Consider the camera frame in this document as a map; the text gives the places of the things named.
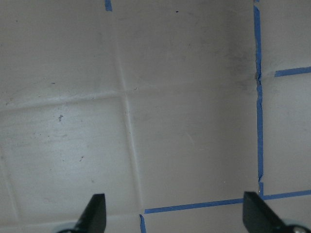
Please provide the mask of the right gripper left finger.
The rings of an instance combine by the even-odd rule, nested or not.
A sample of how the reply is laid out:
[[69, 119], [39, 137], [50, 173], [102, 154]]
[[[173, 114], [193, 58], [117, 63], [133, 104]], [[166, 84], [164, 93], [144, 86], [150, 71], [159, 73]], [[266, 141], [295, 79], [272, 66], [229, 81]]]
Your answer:
[[105, 194], [94, 194], [73, 227], [74, 233], [104, 233], [106, 229]]

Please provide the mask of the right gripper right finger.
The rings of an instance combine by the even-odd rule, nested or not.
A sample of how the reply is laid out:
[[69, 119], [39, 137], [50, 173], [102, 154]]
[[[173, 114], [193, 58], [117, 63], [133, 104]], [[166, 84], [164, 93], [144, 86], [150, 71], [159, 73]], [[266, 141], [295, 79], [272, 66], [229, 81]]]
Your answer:
[[297, 233], [297, 225], [285, 224], [255, 192], [244, 192], [242, 220], [249, 233]]

